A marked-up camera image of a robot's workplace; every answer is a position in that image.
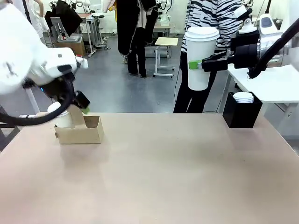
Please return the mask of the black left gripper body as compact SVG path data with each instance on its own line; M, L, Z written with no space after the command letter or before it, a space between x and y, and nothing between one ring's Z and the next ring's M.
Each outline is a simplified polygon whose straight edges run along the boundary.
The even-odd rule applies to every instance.
M75 90L73 81L75 76L73 74L66 74L55 78L52 82L45 85L45 94L51 99L64 102L67 98L71 98L71 104L74 104Z

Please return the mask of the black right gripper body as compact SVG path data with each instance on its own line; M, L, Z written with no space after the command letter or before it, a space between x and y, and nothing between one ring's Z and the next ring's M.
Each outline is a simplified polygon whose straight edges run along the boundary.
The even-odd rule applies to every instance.
M233 52L231 63L235 69L255 67L257 56L257 44L260 38L258 31L231 35L230 50Z

